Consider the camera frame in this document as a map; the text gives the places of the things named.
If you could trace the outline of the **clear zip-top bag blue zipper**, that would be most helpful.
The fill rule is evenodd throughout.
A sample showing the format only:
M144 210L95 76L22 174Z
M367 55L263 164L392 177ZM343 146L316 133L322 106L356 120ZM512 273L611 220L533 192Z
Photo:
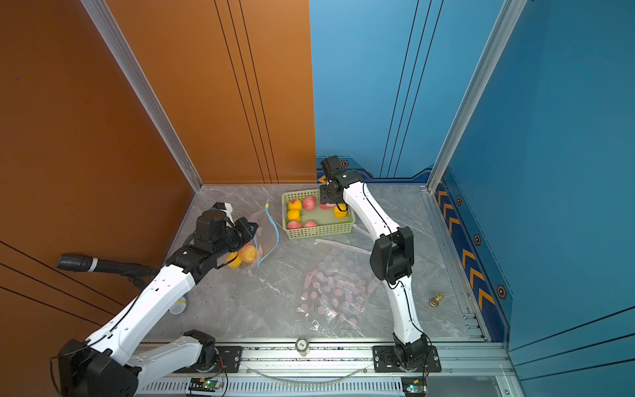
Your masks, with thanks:
M247 243L247 245L251 244L258 248L259 258L253 264L241 263L241 266L237 268L240 271L247 271L253 267L259 267L267 256L276 249L279 243L279 230L271 216L269 201L266 202L263 208L249 216L247 220L258 223L259 225L255 238ZM222 256L219 263L223 264L229 254Z

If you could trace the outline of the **yellow peach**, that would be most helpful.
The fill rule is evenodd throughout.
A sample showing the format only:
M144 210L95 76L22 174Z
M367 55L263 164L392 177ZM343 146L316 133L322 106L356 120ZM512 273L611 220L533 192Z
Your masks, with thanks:
M224 264L231 269L237 269L241 266L242 260L238 252L232 252L228 255Z

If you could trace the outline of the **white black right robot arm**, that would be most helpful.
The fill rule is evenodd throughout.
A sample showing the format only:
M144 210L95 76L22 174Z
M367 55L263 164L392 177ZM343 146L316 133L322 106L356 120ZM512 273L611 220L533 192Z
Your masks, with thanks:
M385 286L393 314L396 365L406 372L438 373L440 358L423 332L412 291L414 236L380 207L367 183L356 170L348 170L334 155L321 161L326 184L320 202L352 210L374 240L370 268Z

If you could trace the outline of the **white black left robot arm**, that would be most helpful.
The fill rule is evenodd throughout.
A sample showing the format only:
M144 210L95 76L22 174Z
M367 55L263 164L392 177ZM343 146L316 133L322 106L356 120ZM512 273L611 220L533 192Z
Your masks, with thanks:
M61 396L134 396L150 383L182 368L221 368L215 337L198 330L150 352L136 350L177 301L212 270L229 266L256 237L258 224L232 217L228 203L216 203L197 219L182 248L158 270L147 266L64 254L56 266L76 273L107 273L135 282L150 278L137 297L83 342L71 339L50 360L51 380Z

